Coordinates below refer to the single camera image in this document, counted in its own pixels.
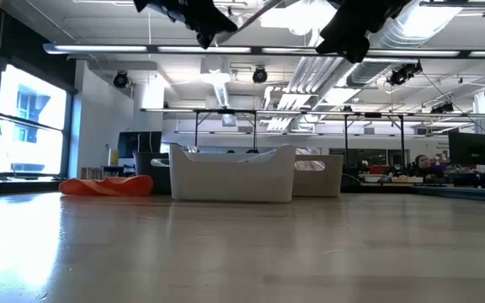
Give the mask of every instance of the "person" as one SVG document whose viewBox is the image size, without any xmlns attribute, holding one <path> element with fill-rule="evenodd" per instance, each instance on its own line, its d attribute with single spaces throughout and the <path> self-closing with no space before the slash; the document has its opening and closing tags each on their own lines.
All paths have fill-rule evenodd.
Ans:
<svg viewBox="0 0 485 303">
<path fill-rule="evenodd" d="M 414 161 L 418 165 L 417 177 L 424 178 L 424 182 L 436 183 L 439 178 L 445 176 L 439 169 L 431 167 L 431 162 L 426 155 L 418 155 Z"/>
</svg>

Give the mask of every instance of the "computer monitor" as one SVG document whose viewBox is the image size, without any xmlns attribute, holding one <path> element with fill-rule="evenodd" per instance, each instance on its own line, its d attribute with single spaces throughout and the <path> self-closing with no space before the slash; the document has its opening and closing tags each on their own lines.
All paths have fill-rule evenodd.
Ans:
<svg viewBox="0 0 485 303">
<path fill-rule="evenodd" d="M 450 162 L 462 165 L 485 165 L 485 135 L 449 133 Z"/>
<path fill-rule="evenodd" d="M 160 152 L 161 131 L 126 131 L 119 133 L 119 158 L 133 158 L 134 152 Z"/>
</svg>

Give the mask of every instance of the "security camera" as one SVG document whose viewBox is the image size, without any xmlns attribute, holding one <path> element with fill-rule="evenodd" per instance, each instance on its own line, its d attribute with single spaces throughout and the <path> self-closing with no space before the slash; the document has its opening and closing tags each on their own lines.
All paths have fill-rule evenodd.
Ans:
<svg viewBox="0 0 485 303">
<path fill-rule="evenodd" d="M 118 71 L 114 78 L 114 85 L 116 88 L 128 88 L 132 85 L 132 81 L 128 78 L 128 71 Z"/>
<path fill-rule="evenodd" d="M 266 82 L 267 72 L 265 71 L 265 67 L 262 67 L 262 66 L 256 67 L 256 71 L 253 72 L 252 80 L 254 83 Z"/>
</svg>

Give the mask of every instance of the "ceiling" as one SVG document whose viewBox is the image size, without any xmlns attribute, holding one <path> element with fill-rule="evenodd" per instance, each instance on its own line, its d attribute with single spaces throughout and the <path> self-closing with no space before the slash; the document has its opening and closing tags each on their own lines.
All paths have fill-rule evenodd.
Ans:
<svg viewBox="0 0 485 303">
<path fill-rule="evenodd" d="M 3 8 L 44 35 L 59 43 L 82 44 L 169 44 L 196 45 L 195 34 L 181 23 L 172 23 L 151 10 L 138 13 L 133 7 L 110 3 L 77 3 L 81 0 L 13 0 Z M 261 0 L 245 1 L 246 10 L 234 10 L 248 16 L 261 5 Z M 485 48 L 485 19 L 462 17 L 464 10 L 451 20 L 436 36 L 424 44 L 434 48 Z M 307 45 L 310 35 L 294 35 L 288 29 L 264 28 L 254 23 L 235 35 L 227 45 Z M 98 56 L 94 65 L 107 66 L 113 61 L 155 61 L 172 83 L 174 94 L 168 95 L 171 106 L 179 100 L 205 100 L 214 94 L 213 87 L 200 81 L 202 56 L 174 55 L 110 55 Z M 265 66 L 269 82 L 289 82 L 300 58 L 280 56 L 231 56 L 231 69 L 237 75 L 227 84 L 230 95 L 263 96 L 265 85 L 253 84 L 256 66 Z M 453 93 L 455 102 L 463 109 L 472 106 L 472 93 L 483 88 L 485 61 L 482 60 L 423 60 L 424 72 L 443 93 Z M 422 103 L 435 100 L 441 93 L 424 76 L 418 75 L 407 86 L 391 91 L 384 78 L 362 90 L 352 104 L 354 110 L 416 110 Z"/>
</svg>

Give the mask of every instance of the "monitor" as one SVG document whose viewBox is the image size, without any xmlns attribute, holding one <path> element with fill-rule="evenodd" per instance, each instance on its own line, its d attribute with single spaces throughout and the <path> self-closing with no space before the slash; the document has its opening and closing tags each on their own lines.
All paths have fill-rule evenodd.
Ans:
<svg viewBox="0 0 485 303">
<path fill-rule="evenodd" d="M 133 158 L 134 152 L 160 152 L 161 131 L 126 131 L 119 133 L 119 158 Z"/>
<path fill-rule="evenodd" d="M 449 133 L 450 162 L 462 165 L 485 165 L 485 135 Z"/>
</svg>

